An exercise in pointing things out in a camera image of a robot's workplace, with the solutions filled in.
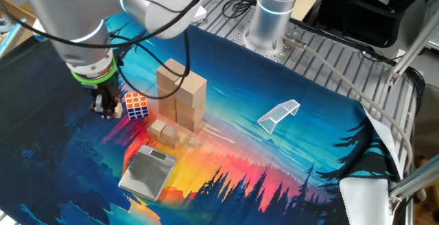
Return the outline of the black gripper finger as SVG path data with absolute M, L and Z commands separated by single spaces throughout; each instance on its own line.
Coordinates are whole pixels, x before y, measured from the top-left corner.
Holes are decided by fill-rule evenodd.
M 120 94 L 108 94 L 108 107 L 106 112 L 107 117 L 121 117 L 122 104 L 120 102 Z
M 102 118 L 106 118 L 104 113 L 103 97 L 102 95 L 96 95 L 94 97 L 93 103 L 90 107 L 90 111 L 99 114 Z

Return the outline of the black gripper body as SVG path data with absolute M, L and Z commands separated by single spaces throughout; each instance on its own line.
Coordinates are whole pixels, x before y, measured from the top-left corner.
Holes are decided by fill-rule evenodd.
M 89 95 L 92 95 L 93 97 L 97 95 L 119 97 L 121 94 L 117 75 L 112 75 L 106 81 L 103 81 L 99 84 L 82 84 L 82 87 Z

